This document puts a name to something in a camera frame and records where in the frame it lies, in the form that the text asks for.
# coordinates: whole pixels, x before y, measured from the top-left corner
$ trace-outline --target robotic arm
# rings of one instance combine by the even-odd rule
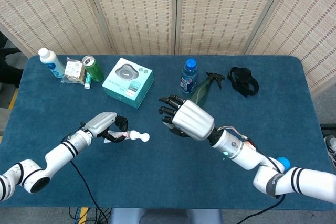
[[[336,204],[335,175],[299,167],[294,167],[284,174],[285,168],[282,163],[257,152],[248,138],[234,127],[215,128],[213,117],[192,101],[183,100],[176,95],[160,98],[160,101],[173,108],[163,106],[159,109],[160,114],[169,115],[164,116],[162,121],[173,133],[190,136],[198,141],[208,139],[213,148],[246,170],[259,165],[253,184],[262,193],[279,197],[296,192]],[[242,140],[228,130],[235,131]]]
[[[109,131],[109,127],[114,122],[123,131],[118,134],[118,138],[111,135],[111,131]],[[130,138],[127,134],[123,135],[124,132],[127,132],[127,127],[127,119],[114,112],[98,114],[73,135],[65,137],[61,144],[47,153],[45,157],[46,169],[43,170],[33,160],[27,159],[15,164],[5,174],[0,175],[0,201],[11,197],[16,185],[24,187],[31,194],[37,193],[48,185],[52,177],[64,165],[88,147],[93,138],[103,136],[109,141],[121,142]]]

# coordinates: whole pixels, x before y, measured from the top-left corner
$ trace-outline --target blue tablecloth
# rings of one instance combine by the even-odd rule
[[[82,56],[71,56],[81,59]],[[120,56],[97,56],[105,75]],[[154,83],[138,109],[105,94],[102,83],[90,90],[62,84],[32,57],[25,68],[18,97],[2,144],[5,172],[14,163],[33,159],[45,168],[45,154],[61,139],[103,111],[129,120],[129,129],[148,132],[147,143],[103,144],[95,139],[74,162],[101,207],[263,209],[277,200],[253,186],[256,169],[246,171],[208,141],[181,138],[168,131],[157,110],[161,96],[180,93],[187,56],[124,56],[154,71]],[[326,172],[331,167],[300,61],[290,56],[195,56],[199,81],[205,72],[227,75],[231,67],[247,67],[259,81],[259,93],[243,97],[226,79],[211,86],[204,109],[216,126],[234,125],[268,155],[285,156],[291,165]],[[66,56],[60,56],[65,62]],[[0,206],[93,206],[86,188],[67,164],[41,192],[30,195],[17,187]],[[333,209],[334,205],[290,194],[278,209]]]

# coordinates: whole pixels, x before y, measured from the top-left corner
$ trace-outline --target woven screen panel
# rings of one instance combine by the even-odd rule
[[[267,1],[182,0],[179,54],[241,54]]]
[[[172,0],[98,1],[118,54],[174,54]]]
[[[107,54],[88,0],[0,0],[1,24],[32,54]]]
[[[292,55],[311,91],[336,76],[336,0],[280,0],[251,54]]]

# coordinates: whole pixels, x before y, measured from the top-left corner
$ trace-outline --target black cable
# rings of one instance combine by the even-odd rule
[[[269,156],[267,156],[263,151],[261,151],[261,150],[258,149],[257,147],[256,147],[256,150],[257,150],[258,152],[260,152],[263,156],[265,156],[265,158],[267,158],[267,159],[274,165],[274,167],[277,169],[277,172],[278,172],[278,173],[282,173],[282,172],[280,171],[279,167],[274,163],[273,160],[270,159]]]
[[[68,208],[68,212],[69,212],[70,217],[74,220],[75,218],[71,215],[70,208]]]
[[[97,208],[95,208],[95,211],[96,211],[96,217],[95,217],[95,220],[96,220],[96,222],[98,221],[97,220]]]
[[[95,199],[94,199],[94,197],[93,197],[93,195],[92,195],[92,193],[91,193],[90,187],[89,187],[88,183],[86,182],[86,180],[84,179],[82,173],[80,173],[79,169],[78,169],[77,166],[73,163],[73,161],[70,161],[70,163],[71,163],[72,166],[76,169],[77,173],[79,174],[79,176],[80,176],[81,179],[83,180],[83,182],[84,182],[84,184],[85,184],[85,186],[86,186],[86,188],[87,188],[87,190],[88,190],[88,192],[89,192],[89,194],[90,194],[90,197],[91,197],[93,203],[94,203],[95,206],[98,208],[98,210],[103,214],[106,223],[108,223],[105,214],[102,212],[102,210],[100,209],[100,207],[99,207],[98,204],[96,203],[96,201],[95,201]]]
[[[104,214],[105,214],[107,211],[109,211],[109,212],[106,214],[106,218],[109,219],[110,216],[111,216],[111,212],[112,212],[112,211],[111,211],[111,208],[107,208],[107,209],[104,211]],[[101,221],[100,218],[102,218],[102,215],[101,215],[101,214],[100,214],[99,217],[98,217],[97,223],[98,223],[98,224],[104,224],[105,222],[103,222],[103,223],[100,222],[100,221]]]
[[[271,210],[272,208],[275,208],[275,207],[279,206],[279,205],[283,202],[283,200],[285,199],[285,196],[286,196],[286,195],[283,194],[283,195],[282,195],[282,198],[281,198],[276,204],[274,204],[273,206],[270,206],[270,207],[268,207],[268,208],[266,208],[266,209],[264,209],[264,210],[262,210],[262,211],[260,211],[260,212],[257,212],[256,214],[249,215],[249,216],[247,216],[246,218],[244,218],[243,220],[241,220],[240,222],[238,222],[237,224],[241,224],[242,222],[244,222],[245,220],[247,220],[247,219],[249,219],[249,218],[251,218],[251,217],[253,217],[253,216],[261,215],[261,214],[263,214],[264,212],[266,212],[266,211],[268,211],[268,210]]]
[[[274,163],[274,161],[273,161],[269,156],[267,156],[262,150],[258,149],[258,148],[257,148],[257,145],[256,145],[253,141],[251,141],[250,139],[248,139],[248,141],[249,141],[249,142],[256,148],[256,150],[257,150],[261,155],[263,155],[265,158],[267,158],[267,159],[274,165],[274,167],[277,169],[277,172],[278,172],[278,173],[282,173],[282,172],[280,171],[279,167]],[[266,208],[266,209],[264,209],[264,210],[262,210],[262,211],[260,211],[260,212],[257,212],[257,213],[255,213],[255,214],[252,214],[252,215],[249,215],[249,216],[245,217],[243,220],[241,220],[241,221],[238,222],[237,224],[241,224],[242,222],[244,222],[245,220],[247,220],[247,219],[249,219],[249,218],[251,218],[251,217],[253,217],[253,216],[261,215],[261,214],[263,214],[264,212],[266,212],[266,211],[268,211],[268,210],[271,210],[271,209],[273,209],[273,208],[279,206],[279,205],[284,201],[285,196],[286,196],[286,195],[283,194],[283,195],[282,195],[282,198],[281,198],[277,203],[275,203],[274,205],[272,205],[272,206],[270,206],[270,207],[268,207],[268,208]]]
[[[73,130],[73,131],[70,132],[68,135],[66,135],[65,137],[63,137],[61,143],[63,143],[63,142],[68,138],[68,136],[74,134],[76,131],[78,131],[79,129],[83,128],[83,126],[85,125],[85,124],[82,123],[82,122],[81,122],[80,124],[81,124],[81,126],[79,126],[77,129]]]

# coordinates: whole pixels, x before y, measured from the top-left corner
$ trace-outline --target white bottle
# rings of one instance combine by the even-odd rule
[[[38,54],[40,55],[40,61],[50,69],[55,77],[63,78],[65,66],[57,58],[55,52],[50,51],[47,48],[41,48],[38,51]]]

